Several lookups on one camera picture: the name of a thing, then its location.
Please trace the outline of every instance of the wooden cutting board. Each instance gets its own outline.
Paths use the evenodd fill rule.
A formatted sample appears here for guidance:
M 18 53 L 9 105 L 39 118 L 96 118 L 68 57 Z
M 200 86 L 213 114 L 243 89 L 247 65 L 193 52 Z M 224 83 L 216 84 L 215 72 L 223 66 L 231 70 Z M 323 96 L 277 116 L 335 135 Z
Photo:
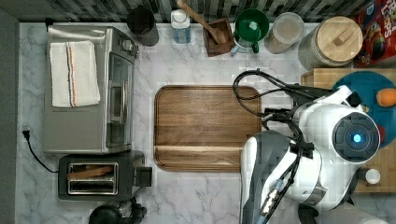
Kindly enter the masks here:
M 258 94 L 240 87 L 240 95 Z M 261 112 L 261 99 L 245 101 Z M 167 171 L 239 172 L 240 153 L 262 129 L 232 86 L 165 86 L 155 97 L 154 157 Z

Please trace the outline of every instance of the gray wall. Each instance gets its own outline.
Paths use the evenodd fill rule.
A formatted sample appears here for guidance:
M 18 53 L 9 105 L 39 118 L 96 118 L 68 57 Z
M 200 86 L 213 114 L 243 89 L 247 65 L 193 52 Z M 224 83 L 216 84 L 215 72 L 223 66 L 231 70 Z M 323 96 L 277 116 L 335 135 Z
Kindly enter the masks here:
M 66 16 L 47 0 L 1 0 L 0 9 L 15 16 L 20 22 L 44 21 L 45 18 L 67 21 Z
M 15 223 L 18 20 L 0 9 L 0 222 Z

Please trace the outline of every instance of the white countertop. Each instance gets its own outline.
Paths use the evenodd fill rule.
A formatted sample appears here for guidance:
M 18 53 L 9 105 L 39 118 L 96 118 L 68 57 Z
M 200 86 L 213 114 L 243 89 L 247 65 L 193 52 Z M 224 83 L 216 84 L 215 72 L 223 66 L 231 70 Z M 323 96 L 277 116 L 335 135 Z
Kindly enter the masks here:
M 111 23 L 127 35 L 126 24 Z M 143 223 L 231 224 L 238 223 L 240 174 L 165 172 L 153 161 L 154 96 L 168 84 L 232 85 L 241 72 L 260 68 L 286 82 L 300 82 L 306 70 L 297 57 L 298 45 L 284 54 L 273 55 L 260 43 L 260 53 L 223 54 L 208 58 L 202 39 L 202 27 L 191 27 L 191 43 L 179 45 L 172 38 L 170 24 L 157 24 L 160 41 L 154 47 L 140 47 L 134 70 L 133 145 L 142 150 L 148 166 L 153 167 L 153 187 L 139 193 L 137 199 L 148 213 Z M 306 25 L 309 32 L 316 24 Z M 42 153 L 44 75 L 46 72 L 46 27 L 44 23 L 21 23 L 20 87 L 18 133 L 23 125 L 31 128 L 34 151 L 50 167 L 59 157 Z M 249 77 L 244 83 L 259 92 L 272 88 L 267 81 Z M 290 107 L 282 93 L 264 97 L 263 107 Z M 57 175 L 47 173 L 32 157 L 18 135 L 17 223 L 85 224 L 92 209 L 100 203 L 60 201 Z M 284 200 L 270 223 L 299 223 L 297 203 Z

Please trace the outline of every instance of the striped towel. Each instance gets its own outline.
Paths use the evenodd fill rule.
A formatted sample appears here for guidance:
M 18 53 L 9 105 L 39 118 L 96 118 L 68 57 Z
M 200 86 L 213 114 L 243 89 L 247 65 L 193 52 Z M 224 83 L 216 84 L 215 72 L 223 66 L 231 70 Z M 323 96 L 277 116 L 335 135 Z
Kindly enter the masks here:
M 51 43 L 49 57 L 53 106 L 99 104 L 94 44 L 91 41 Z

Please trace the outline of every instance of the jar lid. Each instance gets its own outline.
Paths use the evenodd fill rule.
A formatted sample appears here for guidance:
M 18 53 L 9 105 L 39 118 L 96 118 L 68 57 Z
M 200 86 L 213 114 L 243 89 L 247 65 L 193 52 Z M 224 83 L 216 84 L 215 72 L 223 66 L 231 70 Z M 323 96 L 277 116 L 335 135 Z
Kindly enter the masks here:
M 171 24 L 175 29 L 183 29 L 190 26 L 190 17 L 182 9 L 171 12 Z
M 361 50 L 361 28 L 347 17 L 333 17 L 318 28 L 317 44 L 320 52 L 336 62 L 348 62 Z
M 294 44 L 304 34 L 304 21 L 295 13 L 285 12 L 274 21 L 273 32 L 283 44 Z
M 175 21 L 178 21 L 178 22 L 183 22 L 187 18 L 186 13 L 181 9 L 176 10 L 173 16 L 174 16 Z

